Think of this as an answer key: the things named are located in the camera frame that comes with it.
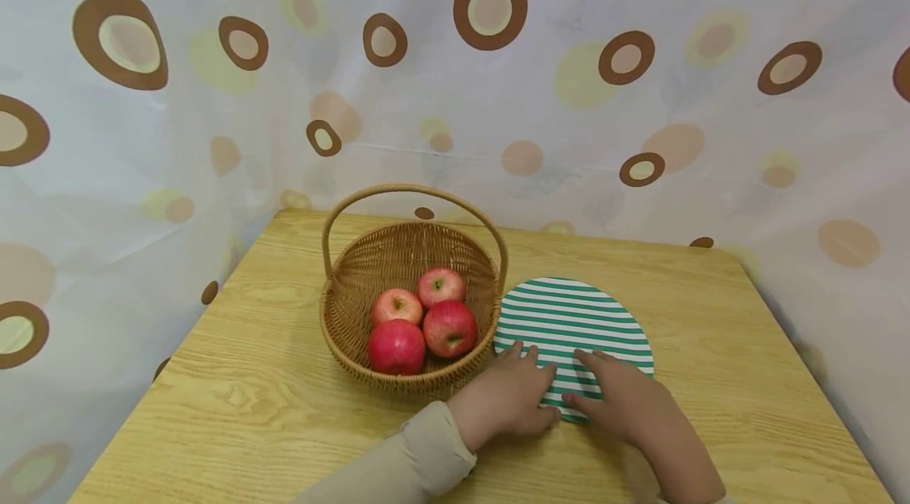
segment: beige sleeve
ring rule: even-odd
[[[449,406],[435,401],[366,455],[301,493],[297,504],[424,504],[461,482],[477,457]]]

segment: striped paper circle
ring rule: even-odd
[[[540,403],[559,408],[569,421],[588,419],[564,406],[563,392],[600,398],[597,379],[574,358],[575,348],[603,350],[654,375],[651,344],[635,318],[612,296],[573,279],[531,279],[502,297],[493,348],[498,354],[515,340],[524,342],[525,350],[537,344],[540,366],[556,362],[556,379]]]

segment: wicker basket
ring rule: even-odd
[[[471,237],[431,222],[407,222],[377,229],[345,247],[332,265],[329,233],[335,218],[354,202],[387,192],[429,194],[471,212],[496,240],[499,273],[489,254]],[[388,391],[444,395],[447,390],[467,383],[491,354],[509,254],[490,219],[465,200],[435,188],[407,183],[366,188],[342,200],[325,219],[322,256],[327,277],[319,304],[322,334],[337,361],[355,378]],[[464,278],[468,289],[465,304],[477,319],[477,346],[455,360],[439,359],[428,352],[423,373],[416,376],[389,376],[372,371],[367,360],[367,339],[372,330],[373,301],[389,288],[417,290],[420,275],[439,265],[455,269]]]

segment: backdrop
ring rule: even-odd
[[[0,502],[71,493],[276,210],[376,182],[727,249],[910,502],[910,0],[0,0],[0,21]]]

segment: basket handle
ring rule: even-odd
[[[455,205],[461,206],[463,209],[471,212],[475,218],[479,219],[480,223],[484,224],[486,229],[490,230],[490,233],[493,235],[493,239],[496,240],[496,245],[499,248],[499,282],[497,290],[499,295],[502,296],[502,290],[505,288],[506,272],[509,270],[509,251],[506,249],[505,240],[502,239],[502,235],[499,234],[496,227],[490,222],[490,218],[487,217],[484,212],[476,209],[474,205],[465,202],[465,200],[462,200],[455,194],[443,192],[442,190],[430,188],[429,186],[417,185],[417,183],[382,183],[379,186],[364,188],[337,203],[335,209],[329,214],[329,217],[325,218],[325,225],[322,227],[322,260],[325,263],[325,276],[332,276],[332,258],[329,253],[329,233],[332,230],[332,224],[335,223],[335,218],[337,218],[349,205],[355,202],[371,197],[371,195],[385,194],[388,192],[417,192],[418,194],[433,195],[433,197],[442,198],[443,200],[448,200]]]

